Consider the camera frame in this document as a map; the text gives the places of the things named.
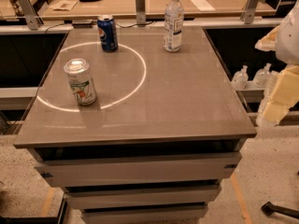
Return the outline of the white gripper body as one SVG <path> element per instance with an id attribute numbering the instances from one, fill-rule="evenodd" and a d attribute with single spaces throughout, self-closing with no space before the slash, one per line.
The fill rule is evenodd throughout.
<path id="1" fill-rule="evenodd" d="M 287 64 L 299 64 L 299 4 L 296 4 L 278 27 L 276 57 Z"/>

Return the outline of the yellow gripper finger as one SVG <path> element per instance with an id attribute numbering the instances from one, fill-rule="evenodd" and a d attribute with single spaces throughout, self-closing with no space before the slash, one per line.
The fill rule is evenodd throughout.
<path id="1" fill-rule="evenodd" d="M 255 48 L 261 51 L 275 51 L 278 35 L 278 26 L 272 29 L 267 35 L 259 39 L 255 44 Z"/>
<path id="2" fill-rule="evenodd" d="M 274 89 L 263 111 L 263 118 L 279 124 L 291 107 L 299 102 L 299 66 L 288 64 L 277 75 Z"/>

